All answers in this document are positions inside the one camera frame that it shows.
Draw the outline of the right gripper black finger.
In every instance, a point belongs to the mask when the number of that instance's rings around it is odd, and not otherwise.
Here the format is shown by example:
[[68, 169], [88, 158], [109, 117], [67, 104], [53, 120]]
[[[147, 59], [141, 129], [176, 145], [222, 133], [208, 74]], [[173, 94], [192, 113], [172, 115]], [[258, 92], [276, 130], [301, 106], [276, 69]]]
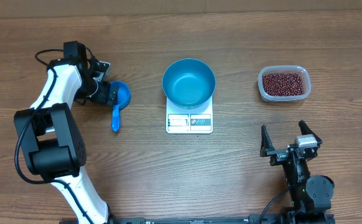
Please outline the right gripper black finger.
[[260, 148], [260, 156], [267, 157], [272, 154], [274, 151], [274, 146], [269, 137], [268, 131], [265, 125], [261, 126], [261, 148]]
[[302, 133], [302, 135], [309, 135], [311, 134], [315, 140], [317, 141], [318, 145], [321, 145], [323, 141], [307, 126], [304, 120], [299, 121], [299, 128]]

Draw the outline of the blue plastic measuring scoop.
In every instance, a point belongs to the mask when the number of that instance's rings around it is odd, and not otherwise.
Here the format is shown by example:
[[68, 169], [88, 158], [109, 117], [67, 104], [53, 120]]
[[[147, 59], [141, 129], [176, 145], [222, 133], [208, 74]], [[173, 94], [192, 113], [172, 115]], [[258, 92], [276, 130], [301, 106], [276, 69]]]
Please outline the blue plastic measuring scoop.
[[111, 82], [111, 89], [117, 93], [113, 106], [111, 128], [114, 132], [118, 132], [121, 125], [120, 111], [130, 103], [131, 91], [129, 87], [121, 81]]

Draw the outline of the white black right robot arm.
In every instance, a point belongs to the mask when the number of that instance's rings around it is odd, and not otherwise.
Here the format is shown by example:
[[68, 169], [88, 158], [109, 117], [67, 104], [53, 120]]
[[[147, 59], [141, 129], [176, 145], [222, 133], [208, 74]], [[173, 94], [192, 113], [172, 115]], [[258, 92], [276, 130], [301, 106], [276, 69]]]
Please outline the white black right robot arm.
[[[259, 216], [259, 223], [335, 223], [331, 209], [335, 184], [325, 175], [311, 175], [307, 162], [318, 156], [323, 141], [299, 121], [301, 135], [285, 149], [274, 148], [266, 126], [261, 126], [260, 156], [269, 157], [271, 166], [282, 166], [287, 190], [273, 198]], [[268, 214], [269, 207], [286, 193], [290, 193], [292, 206], [283, 208], [278, 215]]]

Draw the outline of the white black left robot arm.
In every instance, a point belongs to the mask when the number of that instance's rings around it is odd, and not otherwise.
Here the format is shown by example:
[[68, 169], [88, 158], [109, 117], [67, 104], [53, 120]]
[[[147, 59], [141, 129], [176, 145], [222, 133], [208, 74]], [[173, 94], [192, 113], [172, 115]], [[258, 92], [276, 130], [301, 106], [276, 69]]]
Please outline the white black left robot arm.
[[76, 223], [117, 222], [87, 174], [85, 143], [71, 113], [87, 82], [96, 85], [95, 93], [104, 94], [105, 103], [113, 104], [117, 91], [103, 80], [109, 69], [108, 62], [95, 59], [89, 68], [63, 58], [53, 60], [37, 100], [14, 115], [17, 173], [30, 184], [53, 185], [75, 212]]

